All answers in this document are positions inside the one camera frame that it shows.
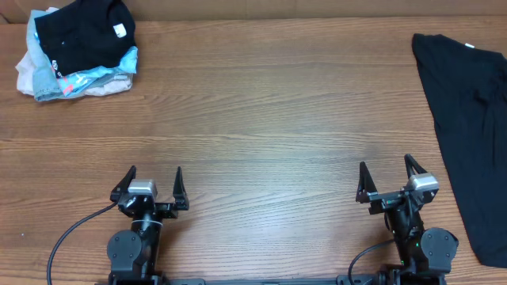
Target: black fabric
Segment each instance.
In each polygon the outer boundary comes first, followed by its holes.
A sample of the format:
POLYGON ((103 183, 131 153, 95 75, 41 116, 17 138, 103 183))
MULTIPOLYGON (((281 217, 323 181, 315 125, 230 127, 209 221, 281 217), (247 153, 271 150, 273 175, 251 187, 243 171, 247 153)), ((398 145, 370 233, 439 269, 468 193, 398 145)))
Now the black fabric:
POLYGON ((40 46, 62 76, 94 67, 117 67, 135 45, 135 22, 121 0, 77 0, 35 19, 40 46), (113 26, 123 24, 118 37, 113 26))
POLYGON ((507 268, 507 60, 442 35, 412 48, 471 247, 507 268))

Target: clothing label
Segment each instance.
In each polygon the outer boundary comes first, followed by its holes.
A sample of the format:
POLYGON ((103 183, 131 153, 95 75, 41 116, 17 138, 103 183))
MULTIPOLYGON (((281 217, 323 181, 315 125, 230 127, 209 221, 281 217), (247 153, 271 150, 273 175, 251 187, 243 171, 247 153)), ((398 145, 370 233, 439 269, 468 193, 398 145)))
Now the clothing label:
POLYGON ((113 28, 114 28, 114 31, 116 32, 116 36, 124 37, 127 35, 127 30, 125 30, 125 27, 123 24, 114 25, 113 28))

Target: folded clothes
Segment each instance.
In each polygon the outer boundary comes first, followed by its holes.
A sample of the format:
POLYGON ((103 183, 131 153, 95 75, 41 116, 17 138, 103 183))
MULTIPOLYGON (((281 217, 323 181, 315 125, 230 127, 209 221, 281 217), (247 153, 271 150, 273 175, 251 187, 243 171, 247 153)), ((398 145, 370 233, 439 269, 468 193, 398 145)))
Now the folded clothes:
MULTIPOLYGON (((19 73, 17 76, 17 89, 23 94, 34 96, 33 72, 35 69, 36 66, 33 64, 30 54, 28 52, 25 53, 23 59, 16 65, 16 70, 19 73)), ((104 96, 129 90, 132 87, 132 75, 133 74, 116 74, 111 82, 103 86, 88 88, 85 89, 84 93, 73 93, 65 98, 71 99, 81 95, 104 96)))
POLYGON ((46 14, 48 13, 44 11, 32 11, 26 35, 29 58, 35 66, 32 76, 32 89, 37 101, 76 98, 84 95, 86 89, 104 86, 115 80, 115 76, 118 74, 135 74, 137 47, 132 46, 117 67, 105 68, 99 66, 91 70, 73 73, 63 78, 56 78, 49 58, 44 54, 39 45, 35 29, 34 19, 46 14))
POLYGON ((135 22, 121 0, 76 0, 36 18, 35 26, 57 77, 117 67, 135 46, 135 22))

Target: brown wall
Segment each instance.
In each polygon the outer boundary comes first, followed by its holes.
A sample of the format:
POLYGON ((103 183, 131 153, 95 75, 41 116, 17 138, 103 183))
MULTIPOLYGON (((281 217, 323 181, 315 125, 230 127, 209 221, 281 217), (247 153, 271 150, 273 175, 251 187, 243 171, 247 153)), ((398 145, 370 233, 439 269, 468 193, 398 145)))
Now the brown wall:
MULTIPOLYGON (((71 0, 0 0, 0 14, 25 23, 30 10, 71 0)), ((138 21, 507 15, 506 0, 124 0, 138 21)))

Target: wood grain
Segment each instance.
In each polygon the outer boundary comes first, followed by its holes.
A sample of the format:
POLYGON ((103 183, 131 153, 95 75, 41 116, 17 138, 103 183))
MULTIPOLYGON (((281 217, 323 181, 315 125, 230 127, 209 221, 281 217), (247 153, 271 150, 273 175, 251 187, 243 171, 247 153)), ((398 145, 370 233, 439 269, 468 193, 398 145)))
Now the wood grain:
MULTIPOLYGON (((52 246, 108 204, 130 165, 170 199, 182 166, 191 210, 166 222, 160 269, 172 278, 332 277, 389 238, 354 202, 360 161, 378 188, 406 183, 412 153, 441 182, 422 217, 460 246, 450 284, 499 284, 479 265, 459 216, 415 60, 414 32, 507 50, 507 17, 140 22, 133 90, 36 103, 16 91, 25 26, 0 27, 0 284, 45 284, 52 246)), ((56 255, 54 284, 109 273, 111 211, 56 255)), ((394 247, 356 272, 397 262, 394 247)))

